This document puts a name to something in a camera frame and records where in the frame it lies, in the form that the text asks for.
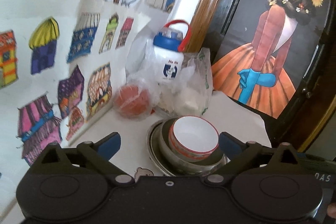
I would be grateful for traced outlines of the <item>person's right hand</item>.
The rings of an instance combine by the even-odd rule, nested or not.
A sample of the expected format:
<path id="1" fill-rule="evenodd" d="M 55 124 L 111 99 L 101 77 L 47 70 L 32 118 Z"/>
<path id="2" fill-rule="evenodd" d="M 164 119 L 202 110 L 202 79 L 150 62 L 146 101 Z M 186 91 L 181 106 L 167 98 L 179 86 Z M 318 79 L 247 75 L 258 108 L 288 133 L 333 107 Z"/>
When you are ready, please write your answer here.
<path id="1" fill-rule="evenodd" d="M 333 219 L 336 219 L 336 203 L 331 203 L 327 207 L 327 215 Z"/>

